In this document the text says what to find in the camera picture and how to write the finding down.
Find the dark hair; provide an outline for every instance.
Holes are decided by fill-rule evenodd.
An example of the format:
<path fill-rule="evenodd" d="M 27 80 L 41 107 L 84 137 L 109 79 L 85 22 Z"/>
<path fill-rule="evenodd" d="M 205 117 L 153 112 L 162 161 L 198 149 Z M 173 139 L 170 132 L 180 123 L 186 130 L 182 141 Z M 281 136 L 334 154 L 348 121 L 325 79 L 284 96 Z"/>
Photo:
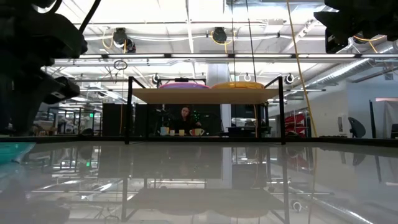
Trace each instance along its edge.
<path fill-rule="evenodd" d="M 181 107 L 181 111 L 182 111 L 182 109 L 184 109 L 184 108 L 187 108 L 187 109 L 189 110 L 189 113 L 188 113 L 188 115 L 187 115 L 187 120 L 190 121 L 190 120 L 191 120 L 191 107 L 189 107 L 188 105 L 182 106 L 182 107 Z"/>

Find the yellow cushion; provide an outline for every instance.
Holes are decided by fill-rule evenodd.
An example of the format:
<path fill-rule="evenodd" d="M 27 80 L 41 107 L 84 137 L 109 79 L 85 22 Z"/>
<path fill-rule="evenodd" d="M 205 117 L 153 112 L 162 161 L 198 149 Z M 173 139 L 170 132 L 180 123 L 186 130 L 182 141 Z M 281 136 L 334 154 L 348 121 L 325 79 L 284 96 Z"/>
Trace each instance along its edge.
<path fill-rule="evenodd" d="M 263 89 L 264 85 L 256 82 L 227 82 L 227 83 L 215 84 L 211 88 Z"/>

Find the teal object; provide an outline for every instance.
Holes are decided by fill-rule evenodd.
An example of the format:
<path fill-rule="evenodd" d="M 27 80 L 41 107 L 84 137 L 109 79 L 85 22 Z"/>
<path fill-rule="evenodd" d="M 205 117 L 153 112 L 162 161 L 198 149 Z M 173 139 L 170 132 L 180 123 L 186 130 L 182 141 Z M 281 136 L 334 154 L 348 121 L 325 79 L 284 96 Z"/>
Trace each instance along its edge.
<path fill-rule="evenodd" d="M 36 143 L 28 142 L 0 143 L 0 165 L 11 161 L 20 162 L 35 145 Z"/>

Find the white wall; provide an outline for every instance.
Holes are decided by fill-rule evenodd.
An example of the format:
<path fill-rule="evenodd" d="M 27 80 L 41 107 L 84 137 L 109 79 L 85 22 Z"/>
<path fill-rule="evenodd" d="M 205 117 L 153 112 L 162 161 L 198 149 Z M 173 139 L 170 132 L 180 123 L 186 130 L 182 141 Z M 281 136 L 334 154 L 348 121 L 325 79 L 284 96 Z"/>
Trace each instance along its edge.
<path fill-rule="evenodd" d="M 318 136 L 337 136 L 345 134 L 349 136 L 348 120 L 344 120 L 343 132 L 338 129 L 338 117 L 347 117 L 348 99 L 345 82 L 337 86 L 328 86 L 324 92 L 312 92 L 308 94 L 312 109 L 313 119 L 317 127 Z M 305 100 L 288 101 L 285 105 L 285 112 L 299 110 L 307 107 Z M 274 106 L 269 109 L 270 116 L 279 114 L 279 107 Z"/>
<path fill-rule="evenodd" d="M 354 80 L 359 77 L 364 77 L 365 75 L 370 75 L 378 70 L 380 70 L 380 68 L 373 68 L 360 73 L 355 77 L 351 77 L 350 79 Z M 357 119 L 365 127 L 366 134 L 364 138 L 372 138 L 369 100 L 373 102 L 376 137 L 382 138 L 384 103 L 376 102 L 376 98 L 398 97 L 398 76 L 394 75 L 394 79 L 395 80 L 386 81 L 384 76 L 381 75 L 360 83 L 347 84 L 349 102 L 348 113 L 350 117 Z"/>

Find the woman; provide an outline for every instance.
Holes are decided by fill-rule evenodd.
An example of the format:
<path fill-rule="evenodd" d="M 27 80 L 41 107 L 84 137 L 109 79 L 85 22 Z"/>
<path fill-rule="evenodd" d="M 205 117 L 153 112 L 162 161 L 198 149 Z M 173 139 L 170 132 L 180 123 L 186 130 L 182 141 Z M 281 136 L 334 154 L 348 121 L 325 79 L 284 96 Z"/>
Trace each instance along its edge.
<path fill-rule="evenodd" d="M 179 130 L 185 130 L 185 134 L 188 134 L 189 130 L 200 127 L 201 123 L 199 121 L 195 122 L 191 119 L 191 109 L 184 106 L 181 109 L 181 118 L 173 122 L 172 129 L 174 129 L 176 133 L 178 133 Z"/>

